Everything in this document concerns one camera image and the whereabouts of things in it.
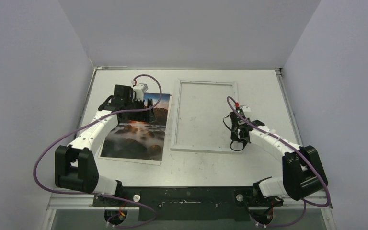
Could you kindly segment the white picture frame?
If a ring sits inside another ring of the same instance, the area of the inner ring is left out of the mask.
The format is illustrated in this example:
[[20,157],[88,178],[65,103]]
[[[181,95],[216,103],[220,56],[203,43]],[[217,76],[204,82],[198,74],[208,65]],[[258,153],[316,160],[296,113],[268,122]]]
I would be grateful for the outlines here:
[[174,91],[171,150],[230,154],[226,98],[238,98],[236,81],[178,79]]

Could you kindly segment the landscape sunset photo print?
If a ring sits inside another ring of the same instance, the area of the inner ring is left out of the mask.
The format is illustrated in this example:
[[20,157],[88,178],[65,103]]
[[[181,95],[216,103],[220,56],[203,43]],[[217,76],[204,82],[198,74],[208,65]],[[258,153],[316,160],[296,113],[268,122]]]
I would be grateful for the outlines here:
[[171,95],[164,93],[153,109],[155,121],[119,123],[105,138],[99,159],[160,165]]

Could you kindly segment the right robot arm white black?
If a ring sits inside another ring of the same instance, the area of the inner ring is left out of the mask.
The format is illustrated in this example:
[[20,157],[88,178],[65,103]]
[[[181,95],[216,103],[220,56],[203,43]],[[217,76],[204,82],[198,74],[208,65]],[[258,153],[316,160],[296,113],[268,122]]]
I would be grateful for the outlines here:
[[322,162],[313,146],[301,146],[281,138],[263,122],[246,118],[242,109],[230,112],[229,117],[232,142],[259,146],[281,163],[281,176],[269,176],[253,184],[255,204],[265,205],[273,196],[288,196],[298,201],[327,187]]

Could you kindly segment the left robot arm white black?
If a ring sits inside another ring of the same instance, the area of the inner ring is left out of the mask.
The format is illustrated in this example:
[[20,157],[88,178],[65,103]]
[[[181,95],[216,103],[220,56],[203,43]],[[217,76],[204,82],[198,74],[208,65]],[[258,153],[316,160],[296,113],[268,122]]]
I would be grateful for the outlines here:
[[152,99],[144,99],[146,84],[116,85],[96,112],[91,126],[82,130],[67,146],[55,150],[55,185],[87,194],[105,194],[111,206],[124,200],[122,183],[99,174],[95,153],[107,135],[121,121],[150,122],[155,120]]

